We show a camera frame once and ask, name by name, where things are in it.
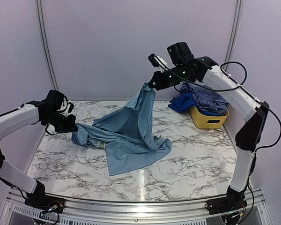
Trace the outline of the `light blue t-shirt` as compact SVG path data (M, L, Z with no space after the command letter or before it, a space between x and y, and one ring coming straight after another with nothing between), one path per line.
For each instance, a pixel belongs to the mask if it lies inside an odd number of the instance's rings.
M154 101L155 91L145 83L121 109L94 120L91 126L78 123L71 140L104 149L110 176L149 166L172 149L169 139L152 134Z

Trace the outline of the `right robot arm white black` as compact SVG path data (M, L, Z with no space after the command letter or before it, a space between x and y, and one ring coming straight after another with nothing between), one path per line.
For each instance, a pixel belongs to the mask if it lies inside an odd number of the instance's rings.
M182 81L201 82L218 92L244 119L245 124L235 137L237 162L234 175L222 203L225 209L234 209L241 202L241 195L246 190L253 170L252 163L267 118L268 104L261 103L207 56L187 57L182 60L182 64L173 68L168 68L166 62L155 54L149 55L148 60L159 68L149 82L150 87L163 90Z

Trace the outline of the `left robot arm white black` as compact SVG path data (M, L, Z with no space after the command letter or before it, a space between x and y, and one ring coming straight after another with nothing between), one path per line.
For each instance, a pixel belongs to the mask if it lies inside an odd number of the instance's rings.
M37 123L46 127L52 125L57 134L77 131L76 117L72 114L64 115L65 111L60 109L62 104L62 100L30 101L15 110L0 115L0 141L23 127ZM44 194L44 184L8 162L1 148L0 179L32 195L32 202L41 209L45 209L50 204L50 198Z

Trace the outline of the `yellow plastic laundry basket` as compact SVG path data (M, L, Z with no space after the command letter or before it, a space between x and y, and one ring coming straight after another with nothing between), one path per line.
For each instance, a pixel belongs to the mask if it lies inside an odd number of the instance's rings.
M191 107L189 112L194 125L199 129L220 129L229 116L228 109L226 110L226 114L224 116L203 115L195 106Z

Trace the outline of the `royal blue garment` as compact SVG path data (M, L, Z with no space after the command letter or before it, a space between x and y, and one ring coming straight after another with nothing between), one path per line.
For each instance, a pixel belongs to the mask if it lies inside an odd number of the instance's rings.
M189 111L193 106L196 106L192 93L183 93L177 98L170 101L168 107L176 112L182 113Z

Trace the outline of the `blue patterned button shirt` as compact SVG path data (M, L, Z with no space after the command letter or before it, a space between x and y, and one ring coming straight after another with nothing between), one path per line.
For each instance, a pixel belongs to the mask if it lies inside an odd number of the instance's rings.
M190 93L201 114L209 116L225 116L228 102L217 92L208 90L207 86L199 87L183 82L181 92Z

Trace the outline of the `right corner aluminium post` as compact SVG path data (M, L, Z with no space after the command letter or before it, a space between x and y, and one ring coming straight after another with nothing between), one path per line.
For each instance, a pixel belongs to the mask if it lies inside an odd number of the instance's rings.
M243 9L243 1L237 0L235 4L232 28L230 32L229 43L228 43L228 48L226 51L224 62L228 62L231 60L234 48L236 46L237 36L238 36L240 22L241 22L242 9Z

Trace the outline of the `corner aluminium post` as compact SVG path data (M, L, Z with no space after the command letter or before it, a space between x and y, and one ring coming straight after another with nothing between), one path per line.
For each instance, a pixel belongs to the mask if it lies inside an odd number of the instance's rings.
M237 36L238 36L240 22L241 22L242 9L243 9L243 1L237 0L235 4L232 28L230 32L229 43L228 43L228 48L226 51L224 62L228 62L231 60L234 48L236 46Z
M45 57L45 62L46 62L46 66L47 66L48 73L49 73L49 78L51 81L52 88L54 90L59 90L58 81L57 81L57 77L55 75L53 62L52 62L50 49L49 49L49 44L48 44L48 40L47 40L47 34L46 34L45 22L44 22L43 4L42 4L41 0L36 0L35 2L36 2L37 20L38 20L38 25L39 25L39 30L40 30L41 43L42 43L42 48L44 51L44 57Z

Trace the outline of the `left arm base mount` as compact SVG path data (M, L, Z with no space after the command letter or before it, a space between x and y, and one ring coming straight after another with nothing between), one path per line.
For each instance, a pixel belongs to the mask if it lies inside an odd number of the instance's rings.
M45 187L37 186L33 193L26 192L25 204L43 211L56 211L62 213L64 209L65 199L47 195Z

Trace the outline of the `aluminium front frame rail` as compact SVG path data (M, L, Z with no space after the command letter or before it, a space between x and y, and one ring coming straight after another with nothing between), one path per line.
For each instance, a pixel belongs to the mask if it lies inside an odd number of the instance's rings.
M247 191L243 204L220 210L224 195L169 202L115 202L49 195L59 213L24 203L19 190L8 193L0 225L270 225L261 189Z

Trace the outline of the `left corner aluminium post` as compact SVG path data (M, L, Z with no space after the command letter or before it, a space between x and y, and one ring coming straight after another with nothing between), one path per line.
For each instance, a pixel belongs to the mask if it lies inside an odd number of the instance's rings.
M45 57L45 62L46 62L46 66L47 66L48 73L49 73L49 78L51 81L52 88L54 90L59 90L58 81L57 81L57 77L55 75L53 62L52 62L50 49L49 49L49 44L48 44L48 40L47 40L47 34L46 34L45 22L44 22L43 4L42 4L41 0L36 0L35 2L36 2L37 20L38 20L38 25L39 25L39 30L40 30L41 43L42 43L42 48L44 51L44 57Z

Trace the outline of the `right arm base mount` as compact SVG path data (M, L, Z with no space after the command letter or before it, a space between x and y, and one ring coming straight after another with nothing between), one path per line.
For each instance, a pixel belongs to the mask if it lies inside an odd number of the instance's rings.
M225 213L247 207L247 201L243 193L227 193L225 197L214 198L207 201L205 209L210 215Z

